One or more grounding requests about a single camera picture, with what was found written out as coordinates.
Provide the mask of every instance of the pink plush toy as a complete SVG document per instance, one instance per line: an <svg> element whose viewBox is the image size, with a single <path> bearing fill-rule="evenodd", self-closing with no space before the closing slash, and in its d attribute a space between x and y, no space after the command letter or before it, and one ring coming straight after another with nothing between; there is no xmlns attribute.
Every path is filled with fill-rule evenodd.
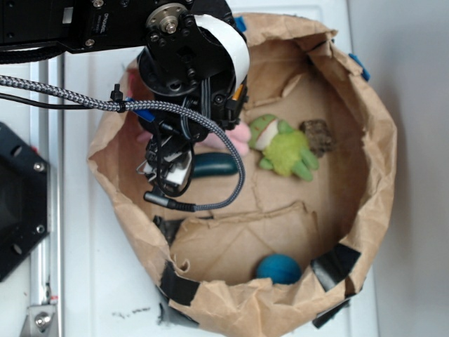
<svg viewBox="0 0 449 337"><path fill-rule="evenodd" d="M126 94L128 97L132 97L135 100L153 99L151 91L145 87L139 72L135 69L128 70L128 92ZM241 122L234 130L226 131L226 135L232 141L241 156L246 156L248 154L250 150L248 142L251 139L251 132L246 123ZM150 132L142 130L142 133L137 136L136 140L139 143L148 143L152 137L153 135ZM219 150L226 148L225 144L214 133L210 133L207 138L203 142L198 143L198 145L209 146Z"/></svg>

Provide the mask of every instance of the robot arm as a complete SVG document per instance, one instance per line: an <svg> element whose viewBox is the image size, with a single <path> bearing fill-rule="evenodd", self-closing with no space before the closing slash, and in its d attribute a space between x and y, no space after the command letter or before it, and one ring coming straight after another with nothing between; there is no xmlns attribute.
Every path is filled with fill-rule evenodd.
<svg viewBox="0 0 449 337"><path fill-rule="evenodd" d="M21 48L54 55L143 46L139 73L156 100L194 110L222 130L239 123L249 54L225 0L3 1L0 58ZM143 170L154 188L145 200L170 206L166 195L188 188L193 145L210 128L166 110L149 115L140 118L155 135Z"/></svg>

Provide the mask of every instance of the paper bag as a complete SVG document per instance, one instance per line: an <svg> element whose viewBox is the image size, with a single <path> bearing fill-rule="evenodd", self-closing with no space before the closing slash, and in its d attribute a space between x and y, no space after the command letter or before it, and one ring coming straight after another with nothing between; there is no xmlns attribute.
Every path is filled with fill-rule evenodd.
<svg viewBox="0 0 449 337"><path fill-rule="evenodd" d="M263 171L244 157L238 199L216 211L186 214L142 198L135 173L144 160L132 112L105 113L88 164L111 198L123 231L169 305L202 329L232 337L277 337L358 293L387 230L394 194L396 127L362 69L339 51L336 31L293 16L246 14L250 100L241 118L266 113L294 127L324 119L335 146L311 183ZM130 65L122 90L149 99ZM236 177L194 180L180 201L220 201ZM169 246L154 217L186 218ZM257 264L284 253L301 266L295 284L253 279Z"/></svg>

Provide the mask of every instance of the black tape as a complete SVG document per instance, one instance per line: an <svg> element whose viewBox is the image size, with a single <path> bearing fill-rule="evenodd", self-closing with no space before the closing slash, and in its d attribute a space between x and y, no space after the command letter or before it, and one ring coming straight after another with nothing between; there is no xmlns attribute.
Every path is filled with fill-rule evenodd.
<svg viewBox="0 0 449 337"><path fill-rule="evenodd" d="M198 322L194 321L189 316L183 314L179 310L176 310L175 308L172 308L168 305L168 298L165 296L161 290L158 288L159 294L161 297L161 301L159 302L159 309L161 311L159 315L158 324L162 324L162 322L165 323L171 323L171 324L179 324L183 326L188 326L191 328L197 328Z"/></svg>
<svg viewBox="0 0 449 337"><path fill-rule="evenodd" d="M199 288L199 282L176 275L173 264L167 261L166 269L162 274L160 288L169 299L188 306L195 297Z"/></svg>
<svg viewBox="0 0 449 337"><path fill-rule="evenodd" d="M338 244L331 251L312 260L311 267L324 291L331 290L346 279L360 255L358 251Z"/></svg>
<svg viewBox="0 0 449 337"><path fill-rule="evenodd" d="M213 219L212 216L200 218L200 219ZM165 220L161 216L155 216L153 218L154 224L159 228L161 233L166 238L168 245L171 246L173 241L175 241L177 231L180 229L182 221L185 219L177 219L177 220Z"/></svg>
<svg viewBox="0 0 449 337"><path fill-rule="evenodd" d="M340 312L341 309L349 307L349 298L341 302L339 305L336 305L330 310L327 310L325 312L322 312L321 314L318 314L316 316L316 319L314 319L312 324L317 328L320 329L324 324L329 322L334 316Z"/></svg>

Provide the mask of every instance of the wire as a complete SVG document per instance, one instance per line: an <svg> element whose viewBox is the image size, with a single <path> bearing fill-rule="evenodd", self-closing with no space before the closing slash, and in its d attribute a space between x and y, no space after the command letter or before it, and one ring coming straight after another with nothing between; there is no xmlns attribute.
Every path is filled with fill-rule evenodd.
<svg viewBox="0 0 449 337"><path fill-rule="evenodd" d="M28 51L2 51L0 52L0 65L11 65L48 60L64 53L60 48L43 47Z"/></svg>
<svg viewBox="0 0 449 337"><path fill-rule="evenodd" d="M194 205L194 210L206 211L210 209L220 209L222 207L226 207L237 198L241 189L243 188L243 184L245 183L245 168L240 158L240 154L235 148L234 144L232 144L232 142L226 136L225 132L214 121L202 116L194 110L187 109L173 103L160 102L156 100L140 100L134 102L130 101L119 103L114 101L96 100L95 98L90 98L88 96L81 95L73 91L68 91L63 88L58 88L56 86L51 86L49 84L43 84L4 75L0 75L0 86L36 91L37 93L45 93L46 95L52 95L55 97L64 98L65 100L70 100L87 108L94 108L104 111L120 112L123 111L123 108L125 109L125 111L161 110L179 114L180 116L186 116L187 118L204 126L210 132L213 132L217 135L217 137L226 145L227 149L229 150L229 153L236 162L237 170L239 172L239 180L236 184L236 187L232 194L226 200L214 204Z"/></svg>
<svg viewBox="0 0 449 337"><path fill-rule="evenodd" d="M92 109L89 107L84 107L83 105L72 105L72 104L49 104L38 102L36 100L28 100L23 97L9 95L7 93L0 93L1 100L12 100L13 102L23 103L26 105L32 105L33 107L42 107L44 109L54 109L54 110L86 110Z"/></svg>

